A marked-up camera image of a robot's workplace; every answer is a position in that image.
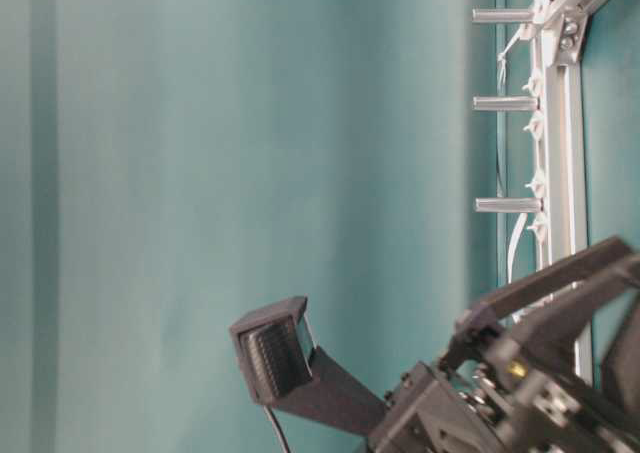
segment screw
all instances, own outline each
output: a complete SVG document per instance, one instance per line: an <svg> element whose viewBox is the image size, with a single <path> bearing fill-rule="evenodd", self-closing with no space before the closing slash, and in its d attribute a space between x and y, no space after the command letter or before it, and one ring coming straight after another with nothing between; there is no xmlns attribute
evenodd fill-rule
<svg viewBox="0 0 640 453"><path fill-rule="evenodd" d="M578 24L575 21L567 21L564 24L564 34L574 35L578 32Z"/></svg>
<svg viewBox="0 0 640 453"><path fill-rule="evenodd" d="M562 48L563 50L570 50L571 48L573 48L573 45L574 41L570 36L565 36L564 38L562 38L562 40L560 40L560 48Z"/></svg>

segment white cable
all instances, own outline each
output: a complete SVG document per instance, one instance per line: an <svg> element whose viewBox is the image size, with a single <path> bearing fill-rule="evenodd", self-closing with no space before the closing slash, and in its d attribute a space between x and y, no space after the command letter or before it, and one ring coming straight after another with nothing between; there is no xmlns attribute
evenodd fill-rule
<svg viewBox="0 0 640 453"><path fill-rule="evenodd" d="M507 82L507 53L509 53L509 50L513 48L513 45L515 45L521 38L523 28L524 27L521 25L515 35L513 35L509 40L507 47L502 51L502 53L498 54L498 89L502 88Z"/></svg>

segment metal bracket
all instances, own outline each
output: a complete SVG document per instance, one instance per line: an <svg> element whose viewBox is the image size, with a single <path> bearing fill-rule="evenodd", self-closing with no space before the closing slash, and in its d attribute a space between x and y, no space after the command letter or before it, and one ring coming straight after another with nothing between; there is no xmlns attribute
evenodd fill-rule
<svg viewBox="0 0 640 453"><path fill-rule="evenodd" d="M529 43L531 76L523 88L529 96L476 97L473 107L532 112L525 130L534 139L534 174L527 186L532 200L540 202L540 210L528 229L536 236L537 269L587 247L580 55L589 16L606 1L533 0L527 9L475 9L472 13L475 23L521 24L499 61L506 61L508 49L517 41ZM511 206L486 199L477 204L479 211L503 212ZM576 373L591 383L590 329L575 351Z"/></svg>

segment black 3d-printed part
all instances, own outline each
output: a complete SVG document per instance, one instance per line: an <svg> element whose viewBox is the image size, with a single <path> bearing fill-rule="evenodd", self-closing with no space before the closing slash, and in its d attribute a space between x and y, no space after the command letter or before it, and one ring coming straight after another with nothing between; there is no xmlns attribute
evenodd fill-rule
<svg viewBox="0 0 640 453"><path fill-rule="evenodd" d="M640 426L640 298L602 362L602 393Z"/></svg>
<svg viewBox="0 0 640 453"><path fill-rule="evenodd" d="M296 388L273 407L325 425L367 436L385 413L382 400L317 347L313 381Z"/></svg>
<svg viewBox="0 0 640 453"><path fill-rule="evenodd" d="M291 318L249 331L240 341L260 399L272 403L311 381Z"/></svg>

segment metal rod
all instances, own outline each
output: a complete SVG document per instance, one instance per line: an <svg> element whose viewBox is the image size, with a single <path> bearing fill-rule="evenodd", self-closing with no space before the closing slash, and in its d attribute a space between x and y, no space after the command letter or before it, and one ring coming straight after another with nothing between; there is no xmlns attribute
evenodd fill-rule
<svg viewBox="0 0 640 453"><path fill-rule="evenodd" d="M474 23L531 23L533 12L524 8L474 8L471 11L471 21Z"/></svg>
<svg viewBox="0 0 640 453"><path fill-rule="evenodd" d="M476 198L478 213L538 213L542 201L538 198Z"/></svg>
<svg viewBox="0 0 640 453"><path fill-rule="evenodd" d="M280 426L280 422L276 418L276 415L271 411L271 408L268 406L264 406L264 412L269 418L273 429L276 432L276 436L278 437L278 441L280 442L280 446L282 447L282 451L284 453L291 453L291 449L289 449L289 443L287 443L287 438L284 436L284 432L282 431L282 427Z"/></svg>
<svg viewBox="0 0 640 453"><path fill-rule="evenodd" d="M531 96L475 96L476 111L535 111L538 99Z"/></svg>

